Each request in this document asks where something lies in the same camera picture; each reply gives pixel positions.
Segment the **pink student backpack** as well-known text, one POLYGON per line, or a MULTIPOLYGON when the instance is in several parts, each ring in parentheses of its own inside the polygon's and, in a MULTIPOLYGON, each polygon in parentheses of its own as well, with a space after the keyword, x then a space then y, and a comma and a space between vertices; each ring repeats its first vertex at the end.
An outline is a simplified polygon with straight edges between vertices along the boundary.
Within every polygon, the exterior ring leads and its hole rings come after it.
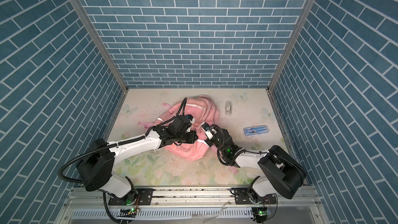
POLYGON ((186 106, 180 113, 192 115, 195 118, 191 130, 196 132, 198 139, 193 144, 172 144, 167 146, 166 150, 187 161, 202 159, 208 150, 216 150, 215 147, 211 147, 211 145, 206 142, 207 136, 202 129, 202 124, 204 122, 211 125, 215 124, 216 120, 218 120, 219 111, 214 101, 206 95, 188 98, 186 106))

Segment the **clear plastic eraser case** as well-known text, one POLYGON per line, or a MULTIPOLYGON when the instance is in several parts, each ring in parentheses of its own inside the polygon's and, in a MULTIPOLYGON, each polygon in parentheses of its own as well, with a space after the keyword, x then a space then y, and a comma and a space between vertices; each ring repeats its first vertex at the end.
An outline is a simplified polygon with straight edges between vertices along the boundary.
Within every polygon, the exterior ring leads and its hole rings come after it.
POLYGON ((232 116, 232 101, 226 101, 225 105, 225 116, 226 117, 231 117, 232 116))

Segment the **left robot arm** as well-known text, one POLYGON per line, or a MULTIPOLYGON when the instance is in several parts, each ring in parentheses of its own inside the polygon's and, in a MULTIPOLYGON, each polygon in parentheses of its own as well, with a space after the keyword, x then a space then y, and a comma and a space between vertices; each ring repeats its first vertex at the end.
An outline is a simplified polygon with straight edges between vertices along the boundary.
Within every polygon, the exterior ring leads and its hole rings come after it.
POLYGON ((170 132, 166 127, 158 127, 147 135, 112 144, 105 142, 91 149, 88 156, 79 159, 77 170, 86 191, 100 190, 120 199, 132 197, 136 195, 132 181, 116 173, 115 165, 145 151, 177 143, 194 144, 197 139, 196 131, 170 132))

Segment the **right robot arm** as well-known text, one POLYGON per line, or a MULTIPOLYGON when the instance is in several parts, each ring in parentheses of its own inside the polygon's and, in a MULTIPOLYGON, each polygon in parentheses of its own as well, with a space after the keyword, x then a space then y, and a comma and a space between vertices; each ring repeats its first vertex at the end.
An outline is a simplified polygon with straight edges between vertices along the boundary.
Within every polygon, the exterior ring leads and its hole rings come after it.
POLYGON ((217 148, 217 157, 222 165, 261 170, 246 190, 252 202, 258 203, 274 193, 292 199, 303 185, 305 170, 280 146, 274 145, 265 151, 249 151, 235 145, 226 129, 215 124, 203 124, 202 129, 207 140, 217 148))

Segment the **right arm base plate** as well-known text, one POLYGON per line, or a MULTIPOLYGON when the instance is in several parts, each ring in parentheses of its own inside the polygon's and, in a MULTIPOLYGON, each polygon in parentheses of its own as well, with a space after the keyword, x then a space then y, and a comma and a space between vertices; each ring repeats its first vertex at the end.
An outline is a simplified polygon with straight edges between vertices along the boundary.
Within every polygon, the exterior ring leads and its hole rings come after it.
POLYGON ((248 188, 231 188, 230 193, 235 199, 237 205, 248 204, 276 204, 277 199, 275 194, 268 194, 264 197, 257 195, 252 189, 248 188))

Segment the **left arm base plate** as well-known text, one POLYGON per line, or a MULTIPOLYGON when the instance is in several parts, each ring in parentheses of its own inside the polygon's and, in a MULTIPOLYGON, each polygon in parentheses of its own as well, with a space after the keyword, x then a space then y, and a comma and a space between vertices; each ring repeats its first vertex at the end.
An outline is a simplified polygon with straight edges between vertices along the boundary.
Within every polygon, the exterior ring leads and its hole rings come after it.
POLYGON ((152 188, 138 188, 131 190, 123 198, 110 194, 109 205, 111 206, 140 206, 150 205, 154 190, 152 188))

